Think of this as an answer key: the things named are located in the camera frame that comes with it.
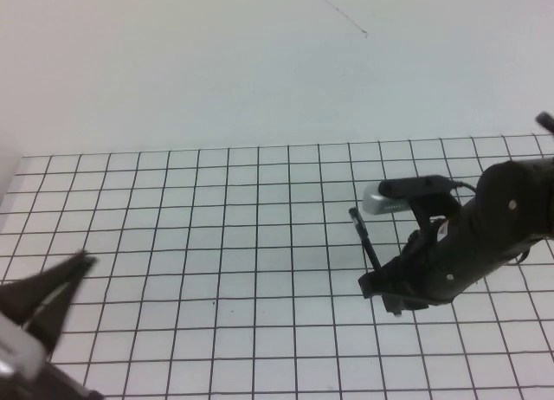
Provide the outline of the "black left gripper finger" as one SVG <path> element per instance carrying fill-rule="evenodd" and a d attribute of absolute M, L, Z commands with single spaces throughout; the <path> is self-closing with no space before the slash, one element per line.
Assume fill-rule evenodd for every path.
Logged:
<path fill-rule="evenodd" d="M 96 257 L 71 257 L 39 275 L 46 293 L 26 331 L 42 343 L 46 352 L 55 350 L 81 282 L 96 263 Z"/>
<path fill-rule="evenodd" d="M 89 257 L 89 254 L 85 251 L 81 251 L 70 256 L 68 259 L 71 257 Z M 1 312 L 18 325 L 30 321 L 33 314 L 38 312 L 40 300 L 44 298 L 46 293 L 46 288 L 40 284 L 41 279 L 39 275 L 48 270 L 50 270 L 50 268 L 25 279 L 2 285 Z"/>

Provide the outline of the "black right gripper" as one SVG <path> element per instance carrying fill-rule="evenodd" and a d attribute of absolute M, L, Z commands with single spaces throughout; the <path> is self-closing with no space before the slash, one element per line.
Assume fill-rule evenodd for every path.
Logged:
<path fill-rule="evenodd" d="M 365 299 L 383 296 L 401 316 L 445 305 L 476 281 L 553 237 L 553 160 L 509 160 L 480 177 L 453 215 L 413 232 L 394 263 L 358 278 Z"/>

